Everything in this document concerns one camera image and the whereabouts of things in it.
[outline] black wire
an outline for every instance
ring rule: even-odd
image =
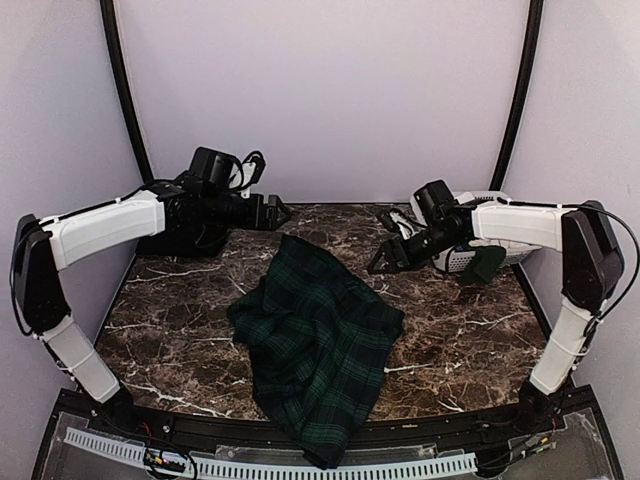
[[[249,160],[251,160],[253,157],[258,157],[262,160],[264,160],[264,155],[262,155],[262,152],[260,150],[254,150],[253,152],[251,152],[249,155],[247,155],[244,160],[242,161],[243,164],[247,163]]]
[[[40,223],[37,227],[32,228],[27,233],[25,233],[18,243],[13,247],[13,252],[11,253],[11,265],[9,267],[9,292],[11,296],[11,307],[13,308],[13,315],[16,319],[16,323],[18,324],[18,329],[20,333],[25,337],[29,337],[33,334],[33,328],[30,330],[26,330],[20,320],[20,313],[18,312],[18,300],[16,299],[16,288],[15,288],[15,276],[16,276],[16,255],[18,251],[22,248],[22,246],[26,243],[29,237],[39,231],[42,227],[46,227],[47,225],[51,225],[53,220],[47,220],[45,222]]]
[[[633,270],[633,274],[631,275],[631,278],[629,279],[629,283],[627,284],[625,289],[622,291],[622,293],[618,296],[618,298],[611,304],[609,308],[607,308],[607,310],[596,315],[594,318],[598,320],[603,320],[607,315],[611,313],[611,311],[615,307],[617,307],[620,304],[622,299],[627,296],[627,294],[631,290],[631,287],[633,287],[634,283],[636,282],[636,279],[638,278],[638,274],[640,273],[640,243],[638,242],[638,238],[636,237],[631,227],[627,224],[627,222],[622,220],[619,216],[603,208],[594,207],[592,205],[577,204],[577,203],[557,205],[552,203],[507,201],[501,198],[498,198],[497,201],[502,204],[512,205],[515,207],[524,206],[524,207],[544,207],[544,208],[575,208],[577,210],[590,210],[592,212],[601,213],[602,215],[612,218],[613,220],[618,222],[618,224],[620,224],[620,226],[622,226],[622,228],[626,230],[626,232],[629,234],[629,237],[631,237],[631,240],[633,241],[633,246],[636,251],[636,266]]]
[[[142,442],[145,444],[145,447],[147,450],[149,450],[149,445],[151,443],[151,441],[155,441],[156,443],[161,443],[167,447],[169,447],[170,449],[173,449],[178,455],[180,455],[182,458],[184,458],[185,460],[189,461],[191,463],[191,466],[193,467],[193,477],[192,480],[198,480],[198,464],[195,462],[195,460],[193,459],[193,457],[191,456],[191,454],[189,454],[188,452],[185,452],[182,448],[178,447],[176,444],[168,442],[167,440],[162,440],[160,438],[156,438],[156,437],[149,437],[148,435],[139,435],[137,433],[131,433],[131,432],[127,432],[123,429],[121,429],[120,427],[118,427],[117,425],[115,425],[106,414],[104,414],[103,412],[101,412],[100,410],[96,410],[96,413],[98,413],[98,415],[100,416],[100,418],[102,420],[104,420],[105,423],[107,423],[111,428],[113,428],[114,430],[117,430],[119,433],[121,433],[122,435],[124,435],[127,438],[132,438],[132,439],[139,439],[142,440]],[[180,478],[182,474],[176,475],[175,477],[172,478]]]
[[[566,383],[564,384],[564,386],[562,387],[562,396],[560,397],[560,402],[558,402],[558,405],[557,405],[556,407],[554,407],[554,410],[555,410],[554,415],[555,415],[555,414],[558,414],[558,413],[562,410],[562,406],[564,405],[564,401],[565,401],[565,400],[566,400],[566,398],[567,398],[568,389],[569,389],[569,384],[568,384],[568,382],[566,382]],[[550,409],[552,406],[553,406],[553,403],[551,403],[551,404],[550,404],[550,405],[549,405],[549,406],[544,410],[544,412],[543,412],[542,414],[544,415],[546,412],[548,412],[548,411],[549,411],[549,409]],[[542,431],[542,429],[543,429],[545,426],[546,426],[546,423],[545,423],[545,422],[540,423],[540,425],[538,425],[538,426],[536,427],[536,429],[533,431],[533,433],[532,433],[531,435],[529,435],[527,438],[525,438],[524,440],[522,440],[521,442],[519,442],[519,443],[518,443],[518,444],[516,444],[515,446],[511,447],[511,448],[509,449],[509,451],[507,451],[506,453],[504,453],[504,454],[500,455],[499,457],[494,458],[493,460],[489,460],[488,462],[485,462],[485,463],[483,463],[483,464],[481,464],[481,465],[478,465],[477,467],[478,467],[478,468],[484,468],[484,469],[487,469],[487,470],[502,470],[502,469],[504,469],[504,468],[508,467],[509,465],[512,465],[512,463],[507,463],[507,464],[502,464],[502,465],[500,465],[500,466],[494,465],[494,466],[490,467],[490,465],[493,465],[494,463],[496,463],[496,462],[498,462],[498,461],[502,460],[503,458],[505,458],[505,457],[508,457],[508,456],[512,455],[512,454],[513,454],[513,452],[515,452],[516,450],[518,450],[520,447],[522,447],[522,446],[526,445],[526,444],[527,444],[528,442],[530,442],[530,441],[531,441],[531,440],[532,440],[536,435],[538,435],[538,434]],[[516,457],[516,459],[514,459],[514,460],[522,460],[522,459],[523,459],[522,457]]]
[[[139,193],[145,187],[148,187],[150,185],[153,185],[154,183],[163,182],[163,181],[166,181],[166,180],[160,180],[160,179],[151,180],[150,182],[147,182],[144,185],[141,185],[140,187],[136,188],[131,193],[128,193],[124,197],[121,197],[120,201],[123,202],[125,200],[128,200],[131,197],[133,197],[135,194]],[[72,212],[65,213],[64,215],[61,215],[61,216],[56,217],[56,218],[57,218],[57,220],[66,220],[66,219],[71,218],[71,217],[73,217],[75,215],[80,215],[82,213],[87,213],[87,212],[90,212],[92,210],[96,210],[98,208],[102,208],[102,207],[106,207],[108,205],[112,205],[114,203],[117,203],[116,200],[109,200],[108,202],[102,202],[102,203],[99,203],[97,205],[92,205],[91,207],[85,207],[85,208],[81,208],[79,210],[74,210]],[[33,329],[26,330],[24,328],[23,322],[20,319],[20,313],[18,311],[18,301],[16,299],[16,290],[15,290],[16,255],[18,254],[19,250],[22,248],[22,246],[26,243],[26,241],[29,239],[29,237],[32,234],[36,233],[37,231],[39,231],[43,227],[46,227],[47,225],[51,225],[53,222],[54,222],[53,219],[46,220],[44,222],[39,223],[37,227],[34,227],[31,230],[29,230],[27,233],[25,233],[22,236],[22,238],[20,238],[20,240],[18,240],[18,242],[15,244],[15,246],[13,248],[12,255],[11,255],[11,266],[9,268],[9,291],[10,291],[10,296],[11,296],[11,307],[13,308],[13,315],[14,315],[14,317],[16,319],[16,323],[18,324],[18,329],[20,330],[20,333],[22,335],[24,335],[25,337],[31,336],[33,334]]]
[[[582,210],[591,210],[593,212],[597,212],[597,213],[601,213],[603,215],[606,215],[609,218],[614,219],[616,222],[618,222],[629,234],[629,236],[631,237],[631,240],[633,241],[633,246],[635,248],[636,251],[636,266],[633,270],[633,275],[631,275],[631,278],[629,279],[629,283],[627,284],[627,286],[625,287],[625,289],[622,291],[622,293],[618,296],[618,298],[615,300],[615,302],[613,302],[611,304],[611,306],[609,308],[607,308],[607,310],[603,313],[601,313],[600,315],[598,315],[597,317],[600,320],[603,320],[607,315],[609,315],[609,313],[611,313],[611,311],[616,308],[620,302],[622,301],[622,299],[629,293],[629,290],[631,290],[631,287],[633,286],[633,284],[636,282],[636,279],[638,278],[638,273],[640,272],[640,243],[638,242],[638,238],[636,237],[635,233],[633,233],[633,230],[631,229],[631,227],[627,224],[627,222],[625,222],[624,220],[622,220],[620,217],[618,217],[617,215],[604,210],[602,208],[597,208],[597,207],[593,207],[591,205],[577,205],[577,204],[568,204],[568,205],[562,205],[565,208],[577,208],[577,209],[582,209]]]

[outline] tartan fabric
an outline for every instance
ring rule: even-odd
[[[404,313],[333,255],[284,235],[256,289],[228,309],[249,346],[253,396],[320,468],[367,419]]]

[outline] green plaid cloth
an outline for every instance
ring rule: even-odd
[[[375,405],[404,313],[326,250],[288,235],[267,275],[229,307],[253,395],[320,468],[336,468]]]

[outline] marble surface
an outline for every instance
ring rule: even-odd
[[[305,205],[282,231],[326,248],[406,313],[371,420],[471,411],[517,400],[545,340],[511,269],[460,287],[432,267],[368,275],[389,237],[384,206]],[[228,305],[257,285],[280,232],[233,231],[213,259],[138,258],[97,344],[139,405],[263,420],[246,348],[231,342]]]

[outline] black cable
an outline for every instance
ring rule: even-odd
[[[161,443],[161,444],[165,445],[166,447],[169,447],[170,449],[173,449],[178,455],[180,455],[182,458],[184,458],[185,460],[187,460],[188,462],[191,463],[191,466],[193,467],[192,480],[198,480],[198,464],[195,462],[195,460],[193,459],[191,454],[189,454],[188,452],[185,452],[182,448],[178,447],[176,444],[171,443],[171,442],[169,442],[167,440],[162,440],[160,438],[149,437],[148,435],[140,435],[140,434],[137,434],[137,433],[127,432],[127,431],[121,429],[120,427],[118,427],[117,425],[115,425],[108,418],[108,416],[106,414],[104,414],[103,412],[101,412],[100,410],[95,410],[95,412],[99,415],[99,417],[102,420],[104,420],[104,422],[106,424],[108,424],[114,430],[117,430],[120,434],[124,435],[127,438],[141,440],[145,444],[145,447],[146,447],[147,450],[149,449],[151,441],[155,441],[156,443]],[[174,476],[172,478],[180,478],[181,475],[182,474],[179,474],[179,475],[176,475],[176,476]]]
[[[11,307],[13,308],[13,315],[16,319],[16,323],[18,324],[18,329],[20,333],[25,337],[29,337],[33,334],[33,329],[26,330],[24,325],[22,324],[22,320],[20,320],[20,313],[18,312],[18,301],[16,299],[16,288],[15,288],[15,276],[16,276],[16,255],[18,251],[22,248],[25,242],[29,239],[31,234],[36,233],[42,227],[46,227],[47,225],[51,225],[53,220],[47,220],[45,222],[40,223],[37,227],[32,228],[27,233],[25,233],[20,240],[14,245],[13,252],[11,253],[11,265],[9,267],[9,293],[11,296]]]
[[[243,164],[247,163],[249,160],[251,160],[253,157],[258,157],[261,158],[262,160],[264,160],[264,155],[262,154],[262,152],[260,150],[254,150],[253,152],[251,152],[249,155],[247,155],[244,160],[242,161]]]
[[[631,290],[631,287],[633,287],[634,283],[636,282],[638,278],[638,274],[640,273],[640,242],[638,242],[638,238],[636,237],[631,227],[627,224],[627,222],[622,220],[619,216],[603,208],[594,207],[592,205],[577,204],[577,203],[567,203],[567,204],[558,205],[553,203],[507,201],[500,198],[497,199],[497,201],[504,205],[512,205],[515,207],[575,208],[577,210],[590,210],[592,212],[605,215],[609,218],[612,218],[616,222],[618,222],[618,224],[620,224],[620,226],[622,226],[622,228],[626,230],[626,232],[629,234],[629,237],[631,237],[631,240],[633,241],[633,246],[636,252],[636,266],[633,270],[633,274],[631,275],[631,278],[629,279],[629,283],[627,283],[627,286],[624,288],[624,290],[618,296],[618,298],[604,312],[594,316],[594,319],[597,321],[596,324],[601,322],[607,315],[609,315],[609,313],[611,313],[611,311],[620,304],[622,299],[627,296],[627,294]]]
[[[80,215],[82,213],[87,213],[87,212],[90,212],[92,210],[96,210],[98,208],[102,208],[102,207],[106,207],[106,206],[109,206],[109,205],[113,205],[113,204],[117,203],[118,201],[124,202],[125,200],[129,200],[131,197],[133,197],[135,194],[139,193],[144,188],[146,188],[146,187],[148,187],[150,185],[153,185],[154,183],[163,182],[163,181],[166,181],[166,180],[151,180],[150,182],[147,182],[144,185],[141,185],[140,187],[136,188],[135,190],[133,190],[132,192],[128,193],[127,195],[125,195],[123,197],[120,197],[119,200],[109,200],[107,202],[102,202],[102,203],[99,203],[97,205],[92,205],[90,207],[85,207],[85,208],[81,208],[79,210],[74,210],[72,212],[65,213],[64,215],[60,215],[59,217],[56,217],[56,219],[58,221],[66,220],[68,218],[74,217],[76,215]],[[34,227],[31,230],[29,230],[27,233],[25,233],[22,236],[22,238],[20,238],[20,240],[18,240],[18,242],[15,244],[15,246],[13,247],[13,252],[11,254],[11,265],[10,265],[10,268],[9,268],[9,292],[10,292],[10,296],[11,296],[11,307],[13,308],[13,315],[14,315],[14,317],[16,319],[17,324],[18,324],[18,329],[20,330],[20,333],[22,335],[24,335],[25,337],[31,336],[33,334],[33,329],[26,330],[24,328],[23,322],[20,320],[20,314],[18,312],[18,302],[17,302],[17,299],[16,299],[16,291],[15,291],[16,255],[18,254],[18,252],[22,248],[22,246],[25,244],[25,242],[29,239],[29,236],[31,236],[33,233],[39,231],[43,227],[46,227],[47,225],[51,225],[52,223],[54,223],[54,221],[55,221],[54,219],[50,219],[50,220],[45,220],[44,222],[40,222],[37,227]]]
[[[505,127],[500,153],[498,154],[489,190],[500,190],[507,175],[509,160],[511,159],[513,147],[516,143],[518,128],[520,127],[520,120],[522,119],[522,112],[524,111],[524,104],[527,99],[531,72],[533,71],[533,61],[536,56],[536,46],[538,45],[540,24],[542,23],[542,5],[543,0],[530,0],[529,3],[529,16],[527,18],[524,43],[522,45],[518,78],[513,92],[511,109],[509,110],[509,119]]]
[[[622,293],[618,296],[618,298],[611,304],[611,306],[609,308],[607,308],[603,313],[597,315],[597,318],[599,320],[604,320],[604,318],[609,315],[609,313],[611,313],[611,311],[616,308],[620,302],[622,301],[622,299],[624,297],[627,296],[627,294],[629,293],[629,290],[631,290],[631,287],[633,287],[633,284],[636,282],[636,279],[638,278],[638,273],[640,272],[640,243],[638,242],[638,238],[636,237],[635,233],[633,232],[633,230],[631,229],[631,227],[627,224],[627,222],[625,222],[624,220],[622,220],[620,217],[618,217],[617,215],[604,210],[602,208],[597,208],[597,207],[593,207],[591,205],[577,205],[577,204],[567,204],[567,205],[562,205],[565,208],[577,208],[577,209],[582,209],[582,210],[591,210],[593,212],[597,212],[597,213],[601,213],[603,215],[606,215],[609,218],[612,218],[613,220],[615,220],[616,222],[618,222],[622,228],[624,228],[627,233],[629,234],[629,236],[631,237],[631,240],[633,241],[633,246],[635,248],[636,251],[636,266],[633,270],[633,274],[631,275],[631,278],[629,279],[629,283],[627,283],[627,286],[625,287],[625,289],[622,291]]]
[[[564,401],[567,398],[567,392],[568,392],[568,388],[569,388],[569,384],[568,382],[565,382],[564,386],[562,387],[562,395],[560,397],[560,401],[558,402],[558,405],[556,407],[554,407],[554,415],[557,415],[561,410],[562,410],[562,406],[564,405]],[[553,403],[549,404],[549,406],[547,406],[547,408],[544,410],[544,412],[542,412],[542,415],[544,415],[546,412],[549,411],[550,407],[553,406]],[[533,433],[531,433],[531,435],[529,435],[527,438],[525,438],[524,440],[522,440],[521,442],[519,442],[518,444],[516,444],[515,446],[511,447],[506,453],[500,455],[499,457],[494,458],[493,460],[489,460],[488,462],[485,462],[481,465],[478,465],[478,468],[484,468],[484,469],[488,469],[488,470],[502,470],[506,467],[508,467],[509,465],[511,465],[511,463],[509,464],[503,464],[500,466],[494,465],[492,467],[490,467],[490,465],[493,465],[496,462],[499,462],[500,460],[502,460],[505,457],[508,457],[510,455],[513,454],[513,452],[515,452],[516,450],[518,450],[520,447],[526,445],[528,442],[530,442],[536,435],[538,435],[542,429],[546,426],[546,423],[541,422],[540,425],[538,425]]]
[[[131,147],[136,157],[136,163],[138,164],[142,181],[149,182],[153,180],[153,171],[144,146],[142,131],[133,103],[133,96],[129,88],[129,80],[127,78],[124,56],[122,55],[122,46],[118,35],[118,22],[113,0],[100,0],[100,9],[102,11],[102,23],[107,41],[107,49],[109,51],[109,59],[111,61],[111,70],[113,71],[113,79],[116,90],[118,91],[118,98],[120,99],[122,116],[124,117],[127,132],[129,133],[129,141],[131,142]]]

